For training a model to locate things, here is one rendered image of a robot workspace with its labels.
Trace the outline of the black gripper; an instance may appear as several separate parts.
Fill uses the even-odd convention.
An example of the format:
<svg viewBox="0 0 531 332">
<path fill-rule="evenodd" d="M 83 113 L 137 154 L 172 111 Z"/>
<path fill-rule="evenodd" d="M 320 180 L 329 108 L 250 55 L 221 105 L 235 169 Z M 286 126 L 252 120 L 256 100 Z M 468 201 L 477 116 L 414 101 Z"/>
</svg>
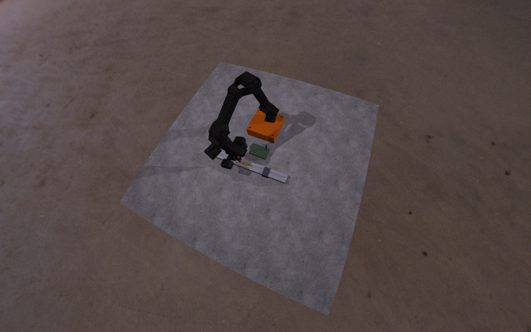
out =
<svg viewBox="0 0 531 332">
<path fill-rule="evenodd" d="M 226 151 L 226 154 L 229 154 L 227 159 L 223 159 L 223 162 L 221 163 L 221 167 L 223 168 L 227 168 L 227 169 L 231 169 L 234 165 L 234 162 L 233 160 L 238 160 L 238 161 L 241 161 L 242 160 L 242 157 L 240 157 L 240 159 L 238 158 L 238 155 L 234 156 L 232 155 L 232 153 L 230 152 L 230 149 L 234 147 L 233 143 L 241 143 L 242 141 L 246 141 L 244 137 L 242 136 L 236 136 L 235 137 L 235 140 L 232 141 L 232 144 L 229 146 L 229 148 L 221 148 L 223 150 Z"/>
</svg>

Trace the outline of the grey flat bar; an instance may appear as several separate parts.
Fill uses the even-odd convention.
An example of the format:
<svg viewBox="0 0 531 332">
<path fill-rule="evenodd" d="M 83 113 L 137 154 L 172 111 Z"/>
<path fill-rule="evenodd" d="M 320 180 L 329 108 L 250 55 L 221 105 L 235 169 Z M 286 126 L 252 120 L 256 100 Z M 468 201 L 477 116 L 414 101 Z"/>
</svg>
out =
<svg viewBox="0 0 531 332">
<path fill-rule="evenodd" d="M 224 151 L 221 151 L 217 156 L 216 158 L 217 159 L 220 159 L 220 160 L 223 160 L 223 159 L 227 159 L 229 154 L 226 154 L 224 153 Z M 283 184 L 286 183 L 286 180 L 288 178 L 288 175 L 284 174 L 284 173 L 281 173 L 281 172 L 277 172 L 271 168 L 268 168 L 268 167 L 265 167 L 265 166 L 261 166 L 259 164 L 256 164 L 256 163 L 253 163 L 253 162 L 250 162 L 249 160 L 245 160 L 245 159 L 242 159 L 241 161 L 245 162 L 245 163 L 248 163 L 249 166 L 247 165 L 244 165 L 242 163 L 239 163 L 238 160 L 233 160 L 234 162 L 234 165 L 235 166 L 238 166 L 238 167 L 241 167 L 241 168 L 244 168 L 246 170 L 249 170 L 250 172 L 254 172 L 254 173 L 257 173 L 261 176 L 263 176 L 264 178 L 271 178 L 271 179 L 274 179 L 278 182 L 281 182 Z M 250 165 L 252 165 L 250 167 Z"/>
</svg>

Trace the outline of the green tray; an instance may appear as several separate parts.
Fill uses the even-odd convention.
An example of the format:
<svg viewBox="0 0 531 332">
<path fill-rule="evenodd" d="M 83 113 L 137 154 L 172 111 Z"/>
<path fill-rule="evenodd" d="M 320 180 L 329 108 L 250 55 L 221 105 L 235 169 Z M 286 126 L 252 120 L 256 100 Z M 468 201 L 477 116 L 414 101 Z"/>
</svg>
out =
<svg viewBox="0 0 531 332">
<path fill-rule="evenodd" d="M 249 154 L 252 154 L 256 157 L 260 157 L 262 159 L 266 159 L 267 156 L 268 156 L 268 153 L 269 153 L 270 149 L 263 147 L 263 146 L 260 146 L 258 144 L 255 144 L 253 143 L 251 149 L 249 150 Z"/>
</svg>

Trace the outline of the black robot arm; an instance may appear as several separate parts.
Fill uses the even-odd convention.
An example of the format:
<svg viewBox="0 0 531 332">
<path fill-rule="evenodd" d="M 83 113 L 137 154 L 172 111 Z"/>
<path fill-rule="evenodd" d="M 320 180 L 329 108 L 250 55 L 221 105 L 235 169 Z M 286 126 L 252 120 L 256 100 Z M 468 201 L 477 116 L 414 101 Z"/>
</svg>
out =
<svg viewBox="0 0 531 332">
<path fill-rule="evenodd" d="M 240 84 L 243 85 L 244 88 L 239 89 L 238 86 Z M 268 101 L 266 95 L 261 89 L 261 86 L 262 84 L 260 78 L 246 71 L 239 75 L 239 77 L 236 77 L 233 84 L 228 88 L 228 93 L 218 118 L 212 123 L 208 131 L 208 140 L 211 141 L 212 144 L 204 150 L 204 153 L 206 153 L 212 160 L 214 160 L 222 151 L 221 147 L 229 148 L 229 146 L 232 144 L 232 141 L 228 137 L 230 134 L 229 121 L 240 97 L 253 94 L 256 100 L 260 103 L 260 111 L 266 114 L 264 121 L 272 123 L 275 122 L 279 109 Z M 248 147 L 247 144 L 242 141 L 239 144 L 234 142 L 233 145 L 234 147 L 230 149 L 232 155 L 245 157 Z"/>
</svg>

